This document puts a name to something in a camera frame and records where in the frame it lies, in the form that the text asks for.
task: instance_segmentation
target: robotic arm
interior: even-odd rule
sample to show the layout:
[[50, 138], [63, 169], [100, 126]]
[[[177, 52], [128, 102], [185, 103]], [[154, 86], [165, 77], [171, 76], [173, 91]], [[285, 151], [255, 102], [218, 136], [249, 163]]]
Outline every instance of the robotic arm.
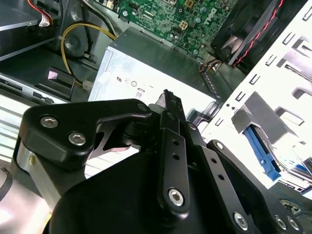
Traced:
[[[126, 99], [25, 112], [14, 161], [53, 210], [49, 233], [303, 233], [222, 142], [203, 141], [178, 97], [165, 90], [157, 104]], [[88, 159], [131, 145], [139, 153], [84, 177]]]

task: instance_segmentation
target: blue plastic latch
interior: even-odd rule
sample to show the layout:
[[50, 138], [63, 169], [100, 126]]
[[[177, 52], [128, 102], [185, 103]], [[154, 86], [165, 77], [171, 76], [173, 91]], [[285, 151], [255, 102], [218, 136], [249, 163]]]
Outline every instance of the blue plastic latch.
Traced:
[[263, 149], [260, 140], [257, 138], [255, 133], [252, 130], [252, 126], [246, 128], [243, 132], [246, 136], [248, 142], [250, 143], [251, 147], [253, 148], [254, 154], [256, 155], [260, 165], [263, 167], [265, 174], [272, 180], [275, 181], [279, 177], [281, 177], [280, 173], [276, 171], [272, 162], [274, 158], [270, 153], [266, 153]]

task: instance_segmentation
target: blue drive rail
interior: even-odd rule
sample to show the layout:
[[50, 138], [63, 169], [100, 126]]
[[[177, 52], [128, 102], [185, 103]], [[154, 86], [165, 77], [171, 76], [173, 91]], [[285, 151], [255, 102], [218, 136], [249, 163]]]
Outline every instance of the blue drive rail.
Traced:
[[280, 175], [280, 169], [276, 164], [272, 154], [268, 151], [265, 145], [262, 143], [260, 136], [255, 131], [255, 127], [250, 125], [243, 132], [248, 142], [253, 148], [254, 154], [256, 155], [260, 165], [263, 167], [265, 174], [272, 180], [278, 180]]

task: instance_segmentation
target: cable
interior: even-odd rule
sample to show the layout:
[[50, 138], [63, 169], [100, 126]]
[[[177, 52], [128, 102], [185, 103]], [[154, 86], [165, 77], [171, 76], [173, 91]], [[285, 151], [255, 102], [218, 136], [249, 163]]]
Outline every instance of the cable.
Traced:
[[216, 65], [217, 63], [220, 63], [221, 61], [218, 60], [217, 58], [214, 58], [213, 60], [211, 60], [210, 62], [206, 62], [203, 63], [200, 68], [199, 68], [199, 72], [203, 73], [206, 70], [209, 71], [214, 65]]
[[[64, 61], [64, 64], [65, 64], [65, 67], [67, 69], [67, 72], [71, 75], [74, 75], [72, 69], [69, 67], [69, 64], [67, 62], [67, 59], [66, 59], [66, 55], [65, 55], [65, 38], [67, 36], [67, 34], [73, 30], [74, 28], [77, 28], [79, 26], [85, 26], [85, 27], [91, 27], [91, 28], [94, 28], [94, 29], [97, 29], [99, 31], [101, 31], [102, 33], [104, 33], [105, 35], [107, 35], [110, 39], [112, 40], [115, 40], [116, 37], [114, 35], [112, 35], [110, 32], [106, 31], [105, 29], [103, 28], [100, 28], [94, 24], [91, 24], [91, 23], [73, 23], [71, 25], [69, 25], [65, 31], [63, 32], [63, 35], [62, 35], [62, 40], [60, 42], [60, 50], [61, 50], [61, 54], [62, 54], [62, 58], [63, 58], [63, 61]], [[77, 80], [77, 78], [75, 78], [75, 82], [79, 85], [82, 85], [81, 81]]]
[[36, 5], [34, 5], [30, 0], [27, 0], [27, 2], [28, 2], [28, 4], [29, 4], [32, 8], [34, 8], [36, 11], [38, 11], [38, 12], [40, 12], [41, 14], [43, 14], [44, 16], [46, 16], [46, 17], [49, 19], [50, 24], [53, 25], [53, 19], [52, 19], [52, 17], [51, 17], [48, 13], [46, 13], [45, 11], [41, 10], [40, 8], [38, 8], [38, 7], [37, 7]]
[[254, 39], [252, 40], [252, 42], [250, 43], [248, 49], [246, 50], [246, 52], [243, 54], [243, 56], [241, 56], [236, 63], [234, 63], [233, 67], [237, 66], [243, 58], [246, 57], [246, 55], [248, 54], [248, 52], [250, 51], [250, 49], [252, 48], [252, 46], [254, 45], [255, 41], [260, 37], [260, 35], [268, 28], [269, 24], [271, 23], [271, 21], [274, 19], [274, 17], [276, 16], [277, 11], [281, 8], [281, 6], [283, 5], [284, 0], [280, 0], [280, 3], [278, 5], [277, 8], [274, 9], [271, 18], [267, 21], [267, 23], [264, 25], [264, 27], [261, 29], [261, 31], [254, 37]]
[[89, 11], [91, 11], [93, 14], [99, 17], [105, 23], [105, 25], [107, 26], [111, 34], [113, 34], [115, 37], [117, 36], [112, 23], [102, 12], [100, 12], [97, 8], [91, 5], [87, 0], [79, 0], [79, 2], [81, 5], [85, 6]]
[[62, 0], [58, 0], [58, 3], [59, 3], [59, 11], [60, 11], [60, 17], [58, 20], [58, 29], [60, 29], [63, 23], [63, 18], [64, 18], [64, 7], [63, 7]]
[[[86, 22], [87, 21], [87, 16], [86, 16], [85, 8], [83, 6], [81, 6], [81, 12], [82, 12], [82, 19], [83, 19], [83, 21]], [[92, 49], [93, 41], [91, 39], [89, 28], [87, 26], [84, 26], [84, 29], [85, 29], [86, 35], [87, 35], [87, 42], [88, 42], [87, 53], [89, 54], [91, 52], [91, 49]]]

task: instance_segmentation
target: yellow wire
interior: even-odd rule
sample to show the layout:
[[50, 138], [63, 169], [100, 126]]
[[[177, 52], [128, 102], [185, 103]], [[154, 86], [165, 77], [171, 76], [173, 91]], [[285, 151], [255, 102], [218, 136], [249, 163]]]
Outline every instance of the yellow wire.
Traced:
[[107, 35], [110, 39], [112, 40], [116, 40], [116, 37], [111, 34], [110, 32], [108, 32], [107, 30], [103, 29], [103, 28], [100, 28], [98, 26], [95, 26], [95, 25], [92, 25], [92, 24], [88, 24], [88, 23], [76, 23], [76, 24], [73, 24], [73, 25], [70, 25], [68, 26], [65, 31], [63, 32], [63, 35], [62, 35], [62, 40], [60, 42], [60, 51], [61, 51], [61, 54], [62, 54], [62, 58], [63, 58], [63, 61], [64, 61], [64, 64], [65, 64], [65, 67], [67, 69], [67, 72], [69, 74], [72, 74], [71, 71], [70, 71], [70, 68], [69, 68], [69, 65], [68, 65], [68, 62], [67, 62], [67, 59], [66, 59], [66, 55], [65, 55], [65, 38], [67, 36], [67, 34], [72, 31], [74, 28], [77, 28], [79, 26], [87, 26], [87, 27], [91, 27], [91, 28], [94, 28], [94, 29], [97, 29], [99, 31], [101, 31], [102, 33], [104, 33], [105, 35]]

